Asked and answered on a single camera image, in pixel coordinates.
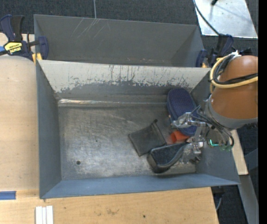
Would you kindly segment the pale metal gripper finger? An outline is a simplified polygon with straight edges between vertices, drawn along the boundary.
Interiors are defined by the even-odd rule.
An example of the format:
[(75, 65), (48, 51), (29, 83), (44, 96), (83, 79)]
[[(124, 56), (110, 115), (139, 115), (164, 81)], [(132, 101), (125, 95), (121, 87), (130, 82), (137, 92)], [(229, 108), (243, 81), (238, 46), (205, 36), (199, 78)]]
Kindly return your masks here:
[(183, 147), (182, 162), (184, 164), (198, 164), (201, 160), (203, 142), (188, 143)]
[(174, 128), (189, 128), (192, 125), (193, 119), (191, 112), (186, 112), (171, 122), (171, 126)]

